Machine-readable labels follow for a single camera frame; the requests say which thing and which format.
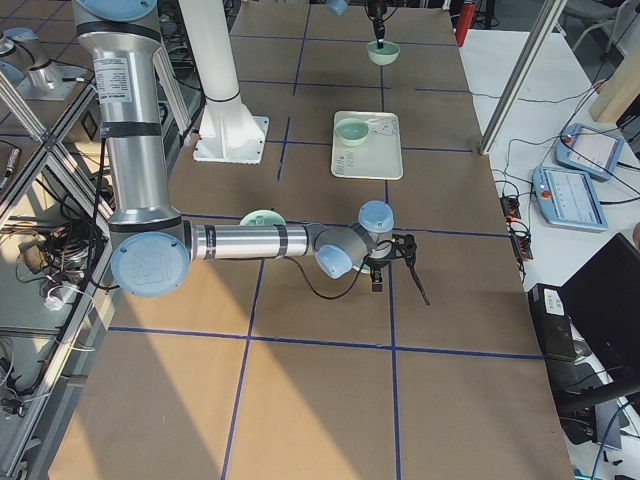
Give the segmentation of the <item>green plate under arm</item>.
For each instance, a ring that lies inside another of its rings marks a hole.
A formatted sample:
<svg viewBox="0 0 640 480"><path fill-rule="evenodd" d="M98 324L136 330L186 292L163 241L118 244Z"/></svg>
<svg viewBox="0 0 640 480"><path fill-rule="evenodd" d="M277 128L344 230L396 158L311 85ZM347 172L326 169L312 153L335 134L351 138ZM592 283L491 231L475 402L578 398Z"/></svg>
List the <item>green plate under arm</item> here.
<svg viewBox="0 0 640 480"><path fill-rule="evenodd" d="M274 210L260 209L246 214L240 221L241 226L285 225L286 220Z"/></svg>

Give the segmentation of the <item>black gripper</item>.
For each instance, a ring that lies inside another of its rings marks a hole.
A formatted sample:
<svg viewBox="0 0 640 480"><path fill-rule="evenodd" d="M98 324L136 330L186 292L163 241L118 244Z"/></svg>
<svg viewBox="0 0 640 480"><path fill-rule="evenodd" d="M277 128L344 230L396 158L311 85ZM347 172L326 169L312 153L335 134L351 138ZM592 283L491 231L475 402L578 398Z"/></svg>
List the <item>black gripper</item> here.
<svg viewBox="0 0 640 480"><path fill-rule="evenodd" d="M381 293L384 289L383 270L395 259L395 244L381 243L376 246L365 261L369 268L371 289Z"/></svg>

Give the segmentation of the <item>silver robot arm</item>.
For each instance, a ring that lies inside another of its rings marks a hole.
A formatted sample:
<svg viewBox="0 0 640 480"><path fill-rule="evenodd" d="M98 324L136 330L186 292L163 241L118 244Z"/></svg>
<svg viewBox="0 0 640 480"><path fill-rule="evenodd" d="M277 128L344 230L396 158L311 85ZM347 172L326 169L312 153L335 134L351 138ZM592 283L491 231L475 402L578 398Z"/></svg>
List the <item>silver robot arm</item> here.
<svg viewBox="0 0 640 480"><path fill-rule="evenodd" d="M242 101L222 3L184 1L180 11L205 97L197 158L258 163L268 121L253 116ZM333 279L368 271L373 289L380 289L382 271L399 249L385 202L365 203L344 228L186 220L168 188L154 66L162 45L156 3L77 1L73 13L78 39L94 64L116 202L109 220L111 271L124 291L166 295L183 283L197 259L294 262L305 255Z"/></svg>

